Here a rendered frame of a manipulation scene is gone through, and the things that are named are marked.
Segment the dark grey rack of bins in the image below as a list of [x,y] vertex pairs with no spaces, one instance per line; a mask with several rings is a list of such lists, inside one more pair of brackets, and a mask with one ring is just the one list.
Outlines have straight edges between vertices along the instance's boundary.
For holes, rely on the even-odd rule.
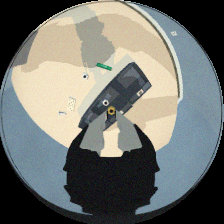
[[[106,110],[108,111],[108,107],[110,106],[115,107],[115,110],[124,115],[151,87],[152,85],[150,81],[140,67],[135,62],[129,63],[101,91],[101,93],[97,96],[98,98],[94,100],[95,102],[92,102],[84,115],[81,117],[82,120],[80,119],[78,128],[83,129],[86,125],[90,124],[97,117],[99,117],[103,112]],[[108,100],[109,104],[107,106],[103,105],[104,100]],[[115,113],[112,115],[108,113],[108,119],[105,121],[106,128],[103,132],[116,121]]]

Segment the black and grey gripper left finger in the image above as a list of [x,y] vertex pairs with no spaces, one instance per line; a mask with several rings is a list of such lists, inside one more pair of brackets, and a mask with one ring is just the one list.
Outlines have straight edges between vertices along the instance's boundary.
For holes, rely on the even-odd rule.
[[108,111],[106,110],[89,125],[86,125],[74,138],[67,152],[64,171],[67,172],[70,164],[76,159],[91,156],[92,151],[97,151],[98,155],[101,156],[101,150],[105,146],[103,130],[106,127],[105,121],[107,119]]

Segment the brass hex nut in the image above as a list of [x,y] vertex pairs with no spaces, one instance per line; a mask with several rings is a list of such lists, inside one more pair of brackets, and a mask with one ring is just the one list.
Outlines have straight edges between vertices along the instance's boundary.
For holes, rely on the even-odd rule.
[[110,106],[110,107],[108,107],[108,113],[109,114],[114,114],[115,113],[115,107],[113,107],[113,106]]

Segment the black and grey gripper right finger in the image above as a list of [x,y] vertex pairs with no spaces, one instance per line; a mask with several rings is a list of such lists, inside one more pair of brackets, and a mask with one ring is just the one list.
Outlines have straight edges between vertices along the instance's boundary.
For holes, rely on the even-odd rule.
[[148,161],[154,172],[160,171],[156,160],[156,152],[148,136],[134,123],[115,110],[115,119],[118,133],[118,148],[122,151],[129,151],[130,156],[137,156]]

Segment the white domino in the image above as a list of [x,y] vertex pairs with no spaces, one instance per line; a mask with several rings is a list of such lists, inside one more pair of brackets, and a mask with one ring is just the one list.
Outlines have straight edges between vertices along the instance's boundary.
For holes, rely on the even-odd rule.
[[69,97],[69,99],[68,99],[68,107],[67,107],[68,111],[74,112],[75,101],[76,101],[76,99],[73,99],[73,98]]

